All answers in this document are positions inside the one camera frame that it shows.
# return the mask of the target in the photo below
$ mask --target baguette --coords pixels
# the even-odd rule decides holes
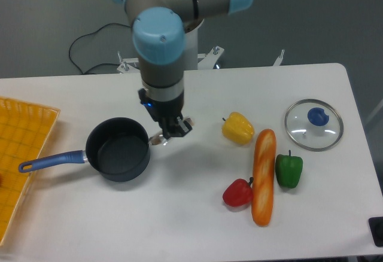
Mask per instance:
[[[267,226],[270,223],[273,211],[275,153],[274,131],[262,130],[254,150],[253,201],[251,203],[251,215],[259,226]]]

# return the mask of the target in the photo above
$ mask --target red bell pepper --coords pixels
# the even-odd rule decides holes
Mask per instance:
[[[240,178],[230,184],[222,195],[223,201],[231,207],[239,207],[250,203],[253,199],[253,191],[251,184],[254,178],[251,177],[250,181]]]

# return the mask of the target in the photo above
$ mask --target glass lid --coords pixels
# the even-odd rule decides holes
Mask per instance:
[[[311,151],[333,147],[344,131],[342,118],[336,110],[317,99],[300,100],[289,107],[285,129],[297,145]]]

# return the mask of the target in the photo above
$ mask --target blue lid knob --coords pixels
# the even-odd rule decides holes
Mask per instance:
[[[325,126],[330,120],[330,117],[324,113],[322,108],[310,109],[307,118],[314,126]]]

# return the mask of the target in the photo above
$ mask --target black cable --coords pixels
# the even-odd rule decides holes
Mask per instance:
[[[95,65],[95,66],[92,66],[90,69],[86,70],[85,72],[72,60],[72,56],[71,56],[71,50],[72,50],[72,47],[73,45],[79,40],[79,39],[82,39],[86,36],[91,36],[91,35],[96,35],[99,31],[101,31],[102,29],[105,29],[106,27],[109,27],[109,26],[120,26],[120,27],[125,27],[125,28],[130,28],[130,26],[128,25],[124,25],[124,24],[120,24],[120,23],[109,23],[109,24],[106,24],[106,25],[103,25],[101,28],[99,28],[98,30],[96,30],[95,32],[92,32],[92,33],[87,33],[86,35],[82,35],[82,36],[79,36],[77,39],[75,39],[73,41],[73,43],[71,44],[71,46],[69,47],[69,51],[68,51],[68,56],[69,56],[69,60],[71,61],[71,63],[81,72],[81,75],[89,75],[89,74],[95,74],[95,73],[91,73],[90,71],[95,69],[95,68],[98,68],[99,66],[119,66],[120,64],[118,63],[100,63],[98,65]]]

